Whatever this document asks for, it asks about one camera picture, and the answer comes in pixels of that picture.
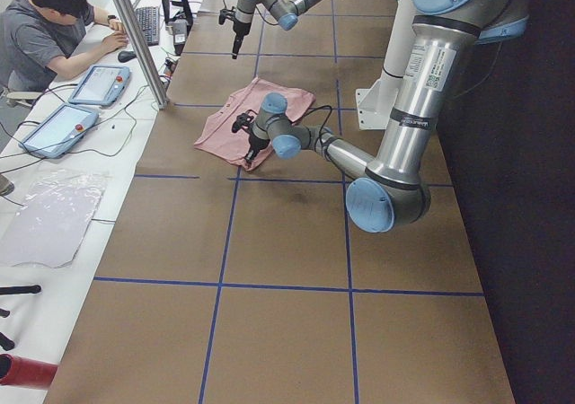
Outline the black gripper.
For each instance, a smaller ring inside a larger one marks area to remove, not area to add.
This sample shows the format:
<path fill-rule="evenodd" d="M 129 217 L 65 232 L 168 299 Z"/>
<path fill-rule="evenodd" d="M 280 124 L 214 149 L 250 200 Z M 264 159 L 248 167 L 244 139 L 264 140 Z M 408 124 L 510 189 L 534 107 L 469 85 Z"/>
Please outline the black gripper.
<path fill-rule="evenodd" d="M 223 25 L 225 21 L 233 23 L 233 32 L 235 33 L 232 59 L 237 59 L 243 45 L 243 38 L 250 33 L 251 20 L 243 19 L 243 12 L 232 6 L 231 8 L 222 8 L 219 11 L 218 22 Z"/>
<path fill-rule="evenodd" d="M 259 152 L 267 148 L 270 144 L 269 139 L 264 139 L 255 134 L 255 119 L 254 115 L 244 112 L 238 115 L 235 122 L 232 124 L 231 131 L 235 134 L 240 130 L 248 135 L 249 150 L 244 157 L 247 163 L 251 163 L 255 160 Z"/>

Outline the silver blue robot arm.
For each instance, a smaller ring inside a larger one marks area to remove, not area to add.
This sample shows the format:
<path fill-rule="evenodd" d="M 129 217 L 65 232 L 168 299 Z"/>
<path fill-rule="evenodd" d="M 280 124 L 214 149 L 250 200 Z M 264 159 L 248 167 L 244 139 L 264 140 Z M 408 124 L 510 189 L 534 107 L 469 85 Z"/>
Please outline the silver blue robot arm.
<path fill-rule="evenodd" d="M 253 162 L 271 147 L 288 159 L 312 150 L 350 177 L 345 205 L 354 224 L 369 233 L 418 221 L 430 193 L 419 175 L 421 157 L 444 101 L 464 69 L 473 45 L 520 36 L 529 0 L 400 0 L 391 42 L 402 49 L 403 75 L 395 90 L 382 143 L 370 155 L 326 126 L 295 126 L 287 99 L 267 94 L 258 110 L 236 117 L 233 131 L 248 136 L 245 156 Z"/>
<path fill-rule="evenodd" d="M 237 0 L 236 6 L 224 6 L 218 15 L 218 23 L 223 25 L 229 20 L 233 23 L 234 43 L 232 59 L 237 59 L 243 45 L 243 39 L 250 33 L 252 19 L 262 5 L 284 31 L 296 26 L 300 15 L 308 12 L 322 0 Z"/>

